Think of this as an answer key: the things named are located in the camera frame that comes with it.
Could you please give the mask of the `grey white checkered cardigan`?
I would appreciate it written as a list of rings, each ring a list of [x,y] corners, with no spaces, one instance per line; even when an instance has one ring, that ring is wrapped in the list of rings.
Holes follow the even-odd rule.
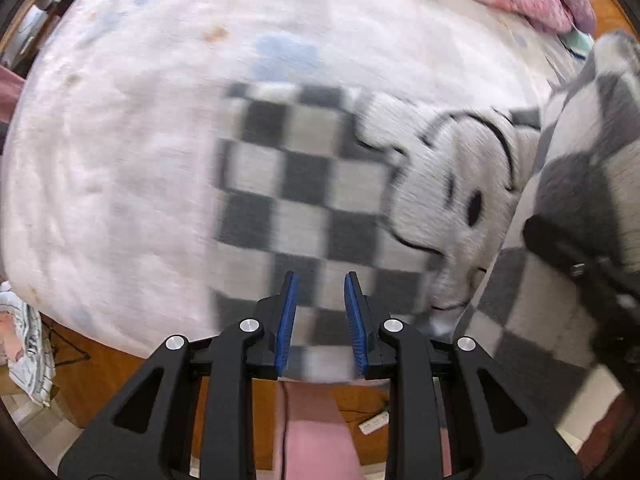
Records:
[[[288,377],[356,377],[341,281],[474,337],[555,422],[596,358],[576,287],[528,252],[540,214],[639,270],[639,45],[601,37],[541,107],[450,110],[357,88],[228,84],[216,110],[213,324],[299,277]]]

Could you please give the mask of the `pile of clothes on floor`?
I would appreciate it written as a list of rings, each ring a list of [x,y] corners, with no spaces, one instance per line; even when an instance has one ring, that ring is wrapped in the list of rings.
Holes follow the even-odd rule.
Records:
[[[1,367],[9,381],[37,405],[48,408],[55,364],[40,313],[1,283]]]

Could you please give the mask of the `white power strip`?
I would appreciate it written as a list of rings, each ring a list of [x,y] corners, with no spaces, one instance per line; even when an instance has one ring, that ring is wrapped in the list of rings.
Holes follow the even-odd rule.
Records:
[[[387,410],[380,411],[363,422],[360,422],[358,428],[362,434],[368,436],[375,431],[381,430],[390,423],[390,412]]]

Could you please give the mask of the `pink trouser legs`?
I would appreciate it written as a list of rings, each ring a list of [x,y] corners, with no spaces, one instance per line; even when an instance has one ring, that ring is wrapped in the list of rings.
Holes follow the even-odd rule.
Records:
[[[278,382],[272,476],[361,479],[352,435],[329,385]]]

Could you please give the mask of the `teal pillow with blue trim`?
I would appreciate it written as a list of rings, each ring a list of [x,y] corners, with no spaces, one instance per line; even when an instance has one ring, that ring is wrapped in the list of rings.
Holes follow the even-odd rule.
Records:
[[[563,32],[562,34],[559,34],[558,39],[568,52],[580,60],[588,58],[588,55],[594,46],[593,36],[582,32],[576,27],[573,27],[570,32]]]

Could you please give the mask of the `white fleece bed blanket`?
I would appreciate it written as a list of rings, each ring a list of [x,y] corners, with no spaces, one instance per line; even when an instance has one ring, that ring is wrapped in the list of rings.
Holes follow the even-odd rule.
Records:
[[[4,148],[6,275],[49,318],[146,356],[294,271],[295,347],[347,358],[347,272],[398,316],[428,280],[382,217],[395,157],[356,139],[348,99],[529,106],[576,68],[473,0],[76,0]]]

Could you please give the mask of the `wooden headboard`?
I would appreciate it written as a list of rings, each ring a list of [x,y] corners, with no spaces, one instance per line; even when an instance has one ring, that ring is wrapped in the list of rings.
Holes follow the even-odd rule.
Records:
[[[617,0],[589,0],[589,2],[597,18],[594,38],[598,39],[614,30],[623,30],[634,38],[639,38],[639,33],[631,23],[631,19]]]

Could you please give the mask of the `maroon cloth at left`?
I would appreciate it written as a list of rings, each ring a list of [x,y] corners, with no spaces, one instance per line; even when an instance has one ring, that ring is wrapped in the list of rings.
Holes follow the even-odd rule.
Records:
[[[0,66],[0,122],[11,122],[24,84],[24,78]]]

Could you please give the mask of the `wooden bed frame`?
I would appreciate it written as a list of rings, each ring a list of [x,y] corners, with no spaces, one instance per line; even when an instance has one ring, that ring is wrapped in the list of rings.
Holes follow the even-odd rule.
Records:
[[[54,383],[79,427],[105,429],[126,450],[149,455],[162,477],[190,452],[201,457],[206,478],[216,466],[226,478],[243,479],[270,465],[277,381],[267,370],[255,382],[245,362],[259,334],[233,325],[221,340],[180,337],[180,348],[162,344],[147,360],[68,328],[56,336],[89,353],[84,362],[55,365]]]

